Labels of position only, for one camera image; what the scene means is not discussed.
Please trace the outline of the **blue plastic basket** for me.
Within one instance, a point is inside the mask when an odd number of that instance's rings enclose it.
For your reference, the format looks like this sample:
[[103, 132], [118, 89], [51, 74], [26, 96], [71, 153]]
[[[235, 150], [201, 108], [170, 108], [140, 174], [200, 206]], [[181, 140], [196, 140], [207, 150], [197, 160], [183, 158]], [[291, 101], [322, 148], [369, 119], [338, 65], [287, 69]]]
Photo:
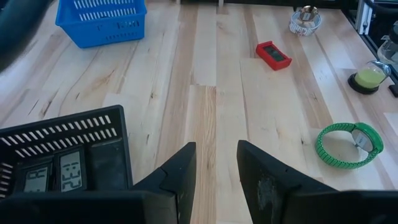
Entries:
[[144, 37], [145, 0], [59, 0], [55, 24], [80, 48]]

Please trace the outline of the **red digital clock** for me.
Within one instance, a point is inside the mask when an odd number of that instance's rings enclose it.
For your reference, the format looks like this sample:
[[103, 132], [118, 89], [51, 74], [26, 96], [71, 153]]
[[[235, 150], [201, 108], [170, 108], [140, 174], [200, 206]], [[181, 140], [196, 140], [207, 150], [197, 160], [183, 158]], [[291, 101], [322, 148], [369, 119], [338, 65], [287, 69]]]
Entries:
[[288, 67], [292, 62], [292, 59], [282, 53], [274, 45], [273, 41], [257, 44], [256, 53], [274, 71], [282, 70], [283, 68]]

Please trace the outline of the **black round cap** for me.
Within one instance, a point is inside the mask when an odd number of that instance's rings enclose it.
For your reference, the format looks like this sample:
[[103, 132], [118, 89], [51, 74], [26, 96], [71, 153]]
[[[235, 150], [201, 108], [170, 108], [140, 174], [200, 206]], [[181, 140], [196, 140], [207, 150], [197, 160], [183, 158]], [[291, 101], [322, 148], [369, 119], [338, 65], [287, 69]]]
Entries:
[[369, 61], [348, 78], [349, 86], [358, 93], [372, 95], [377, 92], [392, 73], [389, 66], [398, 65], [398, 21], [382, 40], [384, 42], [377, 50], [378, 60]]

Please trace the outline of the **white wrist watch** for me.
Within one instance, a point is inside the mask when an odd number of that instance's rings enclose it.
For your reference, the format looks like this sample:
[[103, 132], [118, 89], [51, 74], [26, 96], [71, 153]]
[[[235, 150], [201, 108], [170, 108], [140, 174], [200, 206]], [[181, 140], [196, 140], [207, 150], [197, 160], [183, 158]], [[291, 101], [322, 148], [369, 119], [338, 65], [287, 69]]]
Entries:
[[297, 9], [289, 22], [292, 33], [301, 36], [312, 35], [321, 25], [322, 19], [315, 6], [304, 6]]

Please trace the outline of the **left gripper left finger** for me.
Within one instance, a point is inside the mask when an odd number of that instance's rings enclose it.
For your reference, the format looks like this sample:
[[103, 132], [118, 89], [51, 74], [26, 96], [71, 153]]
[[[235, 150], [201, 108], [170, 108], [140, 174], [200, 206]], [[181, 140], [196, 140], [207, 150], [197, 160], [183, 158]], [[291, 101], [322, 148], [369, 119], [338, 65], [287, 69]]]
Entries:
[[196, 179], [196, 143], [188, 142], [133, 186], [139, 207], [132, 224], [190, 224]]

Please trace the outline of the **black digital clock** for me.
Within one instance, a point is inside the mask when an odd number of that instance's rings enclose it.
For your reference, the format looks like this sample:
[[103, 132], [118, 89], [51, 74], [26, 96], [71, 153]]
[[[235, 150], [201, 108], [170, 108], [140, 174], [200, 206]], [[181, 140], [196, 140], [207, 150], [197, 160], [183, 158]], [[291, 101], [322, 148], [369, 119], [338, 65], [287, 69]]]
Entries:
[[77, 192], [88, 188], [85, 148], [82, 145], [56, 153], [54, 161], [57, 191]]
[[53, 157], [21, 163], [16, 169], [14, 193], [48, 192], [52, 189]]

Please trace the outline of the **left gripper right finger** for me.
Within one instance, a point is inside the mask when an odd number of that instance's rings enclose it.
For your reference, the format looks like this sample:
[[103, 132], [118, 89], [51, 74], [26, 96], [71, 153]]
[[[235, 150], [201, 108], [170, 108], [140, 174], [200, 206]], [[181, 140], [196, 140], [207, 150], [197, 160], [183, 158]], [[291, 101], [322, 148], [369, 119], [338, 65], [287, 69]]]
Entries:
[[238, 141], [237, 162], [253, 224], [282, 224], [290, 194], [335, 191], [246, 140]]

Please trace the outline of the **black plastic basket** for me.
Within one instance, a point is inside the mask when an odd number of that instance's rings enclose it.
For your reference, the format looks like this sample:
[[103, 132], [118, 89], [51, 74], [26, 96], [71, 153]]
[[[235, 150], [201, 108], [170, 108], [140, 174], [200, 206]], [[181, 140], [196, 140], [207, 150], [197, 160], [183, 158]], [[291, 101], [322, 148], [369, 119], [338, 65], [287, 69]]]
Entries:
[[85, 148], [88, 188], [91, 191], [127, 190], [133, 186], [124, 108], [121, 105], [75, 113], [0, 129], [0, 200], [13, 192], [21, 163]]

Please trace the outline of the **silver aluminium post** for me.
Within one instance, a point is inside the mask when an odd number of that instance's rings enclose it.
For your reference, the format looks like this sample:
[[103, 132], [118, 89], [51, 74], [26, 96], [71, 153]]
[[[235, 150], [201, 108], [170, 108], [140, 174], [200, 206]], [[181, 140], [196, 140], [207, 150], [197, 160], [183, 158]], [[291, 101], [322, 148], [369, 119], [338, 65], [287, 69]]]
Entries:
[[358, 0], [355, 29], [359, 35], [368, 35], [373, 9], [371, 4], [374, 0]]

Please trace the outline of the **green wrist watch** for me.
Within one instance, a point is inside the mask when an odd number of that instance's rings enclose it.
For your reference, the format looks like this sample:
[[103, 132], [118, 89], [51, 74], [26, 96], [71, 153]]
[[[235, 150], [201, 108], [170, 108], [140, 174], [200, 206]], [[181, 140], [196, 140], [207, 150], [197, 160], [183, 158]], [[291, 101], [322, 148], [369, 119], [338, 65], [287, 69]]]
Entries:
[[[324, 148], [323, 137], [334, 131], [345, 131], [351, 134], [355, 147], [367, 152], [368, 156], [359, 162], [341, 161], [331, 156]], [[384, 143], [378, 132], [366, 123], [335, 123], [327, 126], [317, 136], [315, 152], [329, 166], [339, 169], [357, 169], [369, 164], [384, 150]]]

